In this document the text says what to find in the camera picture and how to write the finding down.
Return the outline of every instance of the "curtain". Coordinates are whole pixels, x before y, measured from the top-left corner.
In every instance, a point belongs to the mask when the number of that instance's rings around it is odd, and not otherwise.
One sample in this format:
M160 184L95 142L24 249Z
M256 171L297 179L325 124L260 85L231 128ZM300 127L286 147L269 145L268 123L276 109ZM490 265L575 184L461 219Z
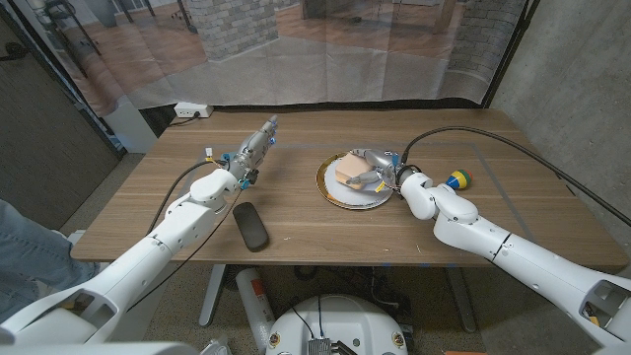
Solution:
M29 0L29 10L50 19L47 42L105 115L123 96L138 108L481 103L525 2Z

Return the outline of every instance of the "wooden table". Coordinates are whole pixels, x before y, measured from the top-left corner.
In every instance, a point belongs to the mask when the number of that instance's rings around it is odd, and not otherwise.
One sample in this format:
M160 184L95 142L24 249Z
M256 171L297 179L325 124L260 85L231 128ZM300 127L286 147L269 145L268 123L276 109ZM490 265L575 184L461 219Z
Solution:
M210 119L169 128L73 248L82 260L114 260L145 236L173 180L200 161L235 150L269 112L213 112ZM270 236L269 246L249 252L229 216L192 260L248 264L487 266L472 253L448 247L432 233L433 221L416 220L396 197L368 211L350 211L325 200L316 171L326 158L351 148L402 153L416 135L445 125L486 129L534 148L497 110L311 111L279 114L278 143L270 149L256 185L239 202L252 202ZM555 174L515 149L466 132L446 132L419 142L409 164L436 183L468 169L473 184L459 194L485 218L574 262L596 269L621 268L628 260L592 213ZM194 178L209 174L204 166ZM186 184L183 181L177 192ZM197 247L174 257L184 260Z

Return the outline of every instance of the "brick wall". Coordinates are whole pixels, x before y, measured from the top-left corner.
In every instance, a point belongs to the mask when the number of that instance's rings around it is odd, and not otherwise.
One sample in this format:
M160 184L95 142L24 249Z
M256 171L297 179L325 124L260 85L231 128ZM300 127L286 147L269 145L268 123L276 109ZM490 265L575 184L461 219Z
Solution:
M448 72L490 83L526 0L472 0L466 5Z
M226 59L277 38L275 1L188 0L208 58Z

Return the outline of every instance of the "bread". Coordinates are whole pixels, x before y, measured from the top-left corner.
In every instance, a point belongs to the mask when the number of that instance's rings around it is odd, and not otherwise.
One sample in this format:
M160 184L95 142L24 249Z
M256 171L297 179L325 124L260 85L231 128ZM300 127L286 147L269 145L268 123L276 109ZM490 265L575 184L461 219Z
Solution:
M356 177L361 173L369 172L372 169L373 166L368 164L366 159L348 153L335 167L335 179L347 186L360 189L364 187L363 183L347 184L346 181L349 178Z

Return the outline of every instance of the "yellow and blue toy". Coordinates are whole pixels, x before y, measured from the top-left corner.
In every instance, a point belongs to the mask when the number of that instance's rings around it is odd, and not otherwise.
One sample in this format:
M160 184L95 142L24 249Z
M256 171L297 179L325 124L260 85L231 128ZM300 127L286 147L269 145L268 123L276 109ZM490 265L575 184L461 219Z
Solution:
M463 189L471 184L473 175L464 169L456 170L450 175L445 184L453 189Z

